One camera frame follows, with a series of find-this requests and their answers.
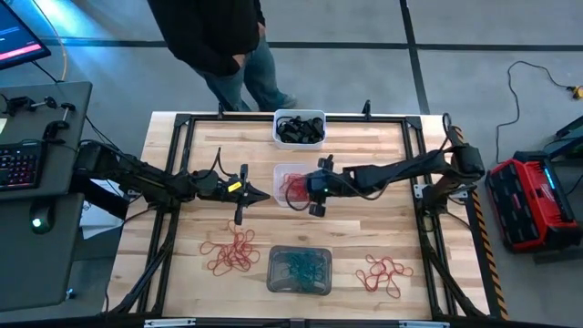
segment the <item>desk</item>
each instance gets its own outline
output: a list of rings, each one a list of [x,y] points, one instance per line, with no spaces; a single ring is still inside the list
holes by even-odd
[[[164,169],[177,113],[155,112],[142,153],[142,160]],[[440,116],[422,116],[427,149],[437,149],[445,134]],[[179,169],[181,138],[174,172]],[[315,163],[334,154],[336,170],[349,165],[386,165],[404,159],[401,129],[387,123],[329,123],[322,151],[277,149],[271,140],[270,122],[200,121],[196,123],[189,171],[206,169],[222,147],[224,169],[238,172],[249,164],[250,182],[272,193],[272,172],[280,163]],[[415,225],[409,181],[393,183],[377,201],[329,199],[325,218],[280,207],[274,199],[244,211],[243,229],[254,229],[253,246],[261,260],[249,272],[230,272],[214,277],[206,269],[211,256],[199,254],[204,241],[229,242],[226,231],[234,205],[194,200],[183,204],[169,285],[164,306],[167,317],[313,318],[313,319],[429,319],[419,237]],[[143,210],[136,202],[128,215]],[[462,206],[450,211],[467,220]],[[144,270],[155,214],[145,214],[123,231],[108,294],[112,307],[131,289]],[[488,313],[482,274],[472,233],[462,224],[441,216],[445,252],[450,272],[478,309]],[[332,252],[332,292],[313,296],[269,292],[265,285],[268,254],[274,245],[323,247]],[[392,256],[414,269],[412,278],[397,277],[402,297],[385,292],[366,292],[354,276],[367,268],[364,256]],[[435,274],[438,297],[445,308],[444,289]],[[151,297],[156,288],[150,291]]]

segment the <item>rgb keyboard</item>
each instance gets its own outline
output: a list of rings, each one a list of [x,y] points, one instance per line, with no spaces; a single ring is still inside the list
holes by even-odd
[[[0,145],[0,191],[38,187],[43,155],[40,141]]]

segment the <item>sneaker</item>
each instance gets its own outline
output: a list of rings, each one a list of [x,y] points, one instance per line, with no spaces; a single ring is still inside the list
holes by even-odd
[[[298,105],[298,98],[294,95],[285,95],[283,102],[281,103],[281,109],[293,109]]]

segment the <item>concrete floor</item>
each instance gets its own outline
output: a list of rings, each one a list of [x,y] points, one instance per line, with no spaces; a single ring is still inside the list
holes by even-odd
[[[61,36],[107,40],[161,40],[144,0],[37,0]],[[398,0],[263,0],[270,41],[405,43]],[[29,0],[16,12],[42,37],[52,31]],[[409,2],[417,43],[485,45],[582,45],[578,0],[414,0]],[[60,49],[39,63],[54,75]],[[94,83],[89,116],[125,151],[139,155],[155,110],[214,110],[203,81],[165,48],[71,46],[67,80]],[[370,98],[375,113],[418,114],[407,50],[273,50],[278,80],[304,108],[358,112]],[[506,69],[522,59],[546,66],[559,83],[582,84],[579,52],[419,51],[432,114],[449,112],[465,137],[479,147],[487,168],[495,165],[495,126],[516,116]],[[32,65],[0,72],[0,87],[50,82]],[[530,67],[513,70],[522,108],[520,121],[503,128],[500,158],[540,149],[555,131],[579,117],[583,102],[569,99]],[[567,175],[566,189],[577,174]],[[535,265],[512,255],[498,238],[482,188],[486,223],[511,319],[583,326],[583,261]],[[575,192],[571,197],[578,198]],[[95,243],[116,243],[116,233]],[[88,315],[101,309],[112,258],[80,261],[72,280],[81,301],[47,309],[0,313],[0,321]]]

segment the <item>red rubber band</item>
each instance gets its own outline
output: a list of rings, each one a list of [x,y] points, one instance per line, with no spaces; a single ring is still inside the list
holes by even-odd
[[[355,272],[356,278],[363,283],[364,289],[368,292],[376,292],[379,289],[381,282],[388,282],[386,285],[386,293],[395,299],[400,298],[401,289],[397,286],[396,282],[394,282],[393,276],[396,274],[411,277],[414,273],[413,268],[405,267],[401,263],[395,262],[393,258],[389,256],[385,256],[381,260],[376,260],[373,255],[366,254],[364,259],[372,264],[368,270],[370,274],[367,276],[362,270],[357,270]],[[386,262],[390,263],[393,267],[389,272],[387,271]],[[391,291],[392,286],[396,289],[396,292]]]
[[[254,250],[251,245],[251,242],[255,238],[254,230],[248,229],[245,232],[237,231],[233,220],[229,220],[227,228],[233,234],[233,243],[218,244],[205,241],[199,247],[200,254],[202,255],[209,255],[215,249],[219,249],[216,260],[211,260],[207,263],[207,269],[211,270],[215,277],[219,277],[233,269],[240,272],[247,272],[251,268],[251,265],[257,263],[261,257],[261,254]],[[202,249],[207,244],[210,245],[210,249],[203,251]],[[257,259],[253,259],[254,254],[257,254]]]

